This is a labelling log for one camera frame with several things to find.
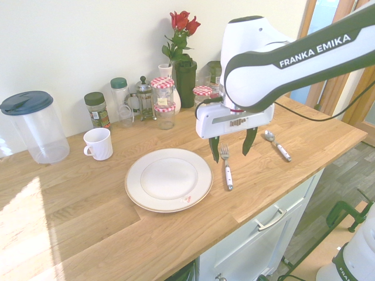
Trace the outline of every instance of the drawer handle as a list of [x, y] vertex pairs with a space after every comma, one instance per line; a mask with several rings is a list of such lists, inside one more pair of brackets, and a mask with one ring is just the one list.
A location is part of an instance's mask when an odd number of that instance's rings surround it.
[[281, 214], [280, 217], [278, 217], [276, 220], [271, 221], [267, 225], [262, 225], [262, 223], [260, 223], [258, 220], [255, 220], [259, 226], [258, 231], [263, 231], [263, 230], [266, 230], [267, 228], [270, 228], [271, 226], [276, 224], [279, 220], [281, 220], [288, 212], [288, 210], [282, 210], [282, 209], [278, 209], [277, 211]]

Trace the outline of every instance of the fork handle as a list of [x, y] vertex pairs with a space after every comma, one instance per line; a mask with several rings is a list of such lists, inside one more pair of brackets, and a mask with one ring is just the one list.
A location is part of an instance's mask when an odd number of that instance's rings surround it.
[[233, 184], [232, 184], [232, 174], [230, 173], [228, 160], [225, 160], [225, 176], [227, 178], [228, 190], [231, 191], [233, 189]]

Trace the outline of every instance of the white plate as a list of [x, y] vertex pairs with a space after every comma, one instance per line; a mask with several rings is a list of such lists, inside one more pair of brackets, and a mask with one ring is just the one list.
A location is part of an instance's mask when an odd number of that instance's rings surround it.
[[210, 191], [212, 172], [199, 155], [168, 148], [138, 159], [128, 171], [125, 189], [140, 207], [159, 213], [187, 209]]

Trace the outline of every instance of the white cabinet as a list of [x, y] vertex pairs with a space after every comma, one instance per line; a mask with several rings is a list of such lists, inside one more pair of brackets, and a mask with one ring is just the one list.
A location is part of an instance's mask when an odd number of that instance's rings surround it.
[[274, 272], [323, 171], [200, 256], [199, 280], [252, 281]]

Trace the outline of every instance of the white vase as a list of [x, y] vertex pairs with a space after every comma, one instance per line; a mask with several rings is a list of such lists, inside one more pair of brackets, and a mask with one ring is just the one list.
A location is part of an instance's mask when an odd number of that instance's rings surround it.
[[[160, 64], [158, 68], [159, 68], [161, 77], [172, 78], [173, 66], [168, 66], [168, 63], [163, 63], [163, 64]], [[175, 86], [173, 86], [173, 102], [176, 104], [175, 112], [176, 114], [178, 114], [178, 112], [180, 112], [180, 109], [181, 109], [181, 99], [180, 99], [180, 95], [177, 92], [177, 88]]]

